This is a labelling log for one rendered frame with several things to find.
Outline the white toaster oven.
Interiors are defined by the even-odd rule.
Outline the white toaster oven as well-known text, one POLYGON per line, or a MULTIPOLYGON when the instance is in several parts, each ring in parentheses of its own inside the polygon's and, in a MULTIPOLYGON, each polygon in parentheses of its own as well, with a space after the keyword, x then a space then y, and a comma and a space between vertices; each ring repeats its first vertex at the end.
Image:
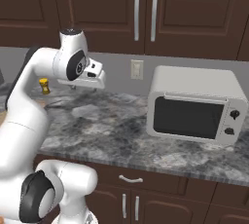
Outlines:
POLYGON ((233 145, 248 109, 232 71, 160 65, 148 95, 147 133, 233 145))

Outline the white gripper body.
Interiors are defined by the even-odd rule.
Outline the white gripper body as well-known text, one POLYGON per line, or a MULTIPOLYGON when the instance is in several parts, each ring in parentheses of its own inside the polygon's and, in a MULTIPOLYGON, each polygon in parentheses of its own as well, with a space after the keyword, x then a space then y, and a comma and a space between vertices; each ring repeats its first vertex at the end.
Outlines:
POLYGON ((95 78, 85 78, 80 76, 74 81, 64 81, 57 80, 59 84, 76 86, 76 87, 86 87, 86 88, 94 88, 94 89, 104 89, 106 82, 106 74, 105 71, 102 70, 100 74, 95 78))

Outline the dark brown drawer front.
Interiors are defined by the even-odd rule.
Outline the dark brown drawer front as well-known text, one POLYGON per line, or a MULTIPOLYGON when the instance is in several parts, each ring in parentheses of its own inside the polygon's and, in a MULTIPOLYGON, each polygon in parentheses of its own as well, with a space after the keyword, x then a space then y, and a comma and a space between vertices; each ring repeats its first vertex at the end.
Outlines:
POLYGON ((249 209, 249 187, 218 183, 212 204, 249 209))
POLYGON ((183 177, 165 173, 150 172, 133 168, 120 168, 96 163, 88 163, 88 166, 97 171, 98 180, 103 184, 133 187, 136 189, 163 192, 171 195, 184 195, 188 184, 188 180, 183 177), (129 179, 143 178, 143 182, 125 182, 119 179, 119 175, 121 174, 129 179))

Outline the yellow shaker jar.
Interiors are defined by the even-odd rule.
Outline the yellow shaker jar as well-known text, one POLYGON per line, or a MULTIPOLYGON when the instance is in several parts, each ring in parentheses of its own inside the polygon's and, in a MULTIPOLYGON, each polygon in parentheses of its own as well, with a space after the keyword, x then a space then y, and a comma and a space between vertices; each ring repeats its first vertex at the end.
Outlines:
POLYGON ((41 78, 39 80, 39 84, 42 88, 42 93, 43 94, 49 94, 51 91, 49 89, 49 80, 47 78, 41 78))

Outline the white wall socket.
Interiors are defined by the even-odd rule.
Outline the white wall socket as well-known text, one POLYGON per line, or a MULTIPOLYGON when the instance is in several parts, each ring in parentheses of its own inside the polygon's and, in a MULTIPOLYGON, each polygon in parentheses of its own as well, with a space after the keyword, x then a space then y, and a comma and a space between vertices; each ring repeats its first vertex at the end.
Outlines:
POLYGON ((136 80, 143 79, 143 61, 133 59, 130 64, 131 78, 136 80))

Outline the dark brown base cupboard door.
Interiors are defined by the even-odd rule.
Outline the dark brown base cupboard door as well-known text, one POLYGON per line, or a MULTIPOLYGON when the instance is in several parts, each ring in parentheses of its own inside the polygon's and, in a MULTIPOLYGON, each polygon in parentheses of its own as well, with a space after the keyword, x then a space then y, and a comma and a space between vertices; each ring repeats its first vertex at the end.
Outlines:
POLYGON ((131 192, 132 224, 187 224, 188 211, 178 200, 146 191, 131 192), (135 221, 135 197, 139 196, 139 220, 135 221))
POLYGON ((249 224, 249 210, 211 205, 204 224, 249 224))
POLYGON ((98 224, 130 224, 130 190, 124 187, 98 184, 86 196, 89 210, 98 219, 98 224), (126 194, 126 219, 123 218, 123 194, 126 194))

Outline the dark brown wall cupboard door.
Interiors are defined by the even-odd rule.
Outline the dark brown wall cupboard door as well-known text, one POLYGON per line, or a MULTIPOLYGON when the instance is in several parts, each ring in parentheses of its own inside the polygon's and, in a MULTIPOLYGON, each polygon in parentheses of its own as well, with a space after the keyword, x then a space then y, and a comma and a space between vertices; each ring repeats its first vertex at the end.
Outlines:
POLYGON ((240 61, 249 61, 249 21, 246 24, 237 59, 240 61))
POLYGON ((147 55, 237 58, 249 0, 158 0, 155 42, 151 42, 152 1, 147 0, 147 55))
POLYGON ((60 26, 82 29, 91 52, 144 53, 146 0, 139 2, 139 40, 134 41, 134 0, 56 0, 60 26))
POLYGON ((0 0, 0 46, 57 47, 55 0, 0 0))

